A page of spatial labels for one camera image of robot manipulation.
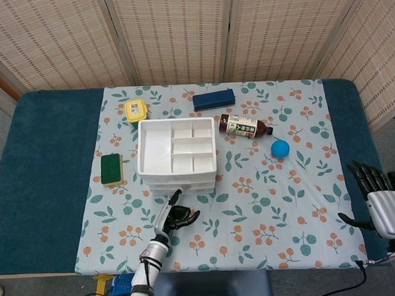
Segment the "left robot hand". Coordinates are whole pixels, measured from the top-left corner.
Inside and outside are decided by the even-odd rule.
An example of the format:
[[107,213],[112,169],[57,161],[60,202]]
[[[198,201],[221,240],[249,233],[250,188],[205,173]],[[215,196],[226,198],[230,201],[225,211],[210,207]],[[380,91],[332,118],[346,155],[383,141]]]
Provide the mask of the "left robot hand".
[[200,211],[192,213],[189,207],[177,204],[182,193],[183,189],[178,188],[162,207],[154,227],[156,239],[169,240],[173,231],[193,224],[200,216]]

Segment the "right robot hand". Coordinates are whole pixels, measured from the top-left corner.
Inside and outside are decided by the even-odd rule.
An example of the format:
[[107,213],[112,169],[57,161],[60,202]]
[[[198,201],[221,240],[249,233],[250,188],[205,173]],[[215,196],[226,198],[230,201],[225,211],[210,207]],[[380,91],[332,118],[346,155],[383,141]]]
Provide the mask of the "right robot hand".
[[346,224],[373,230],[386,240],[395,240],[395,190],[379,169],[356,160],[347,166],[353,174],[369,210],[369,221],[356,221],[344,213],[339,218]]

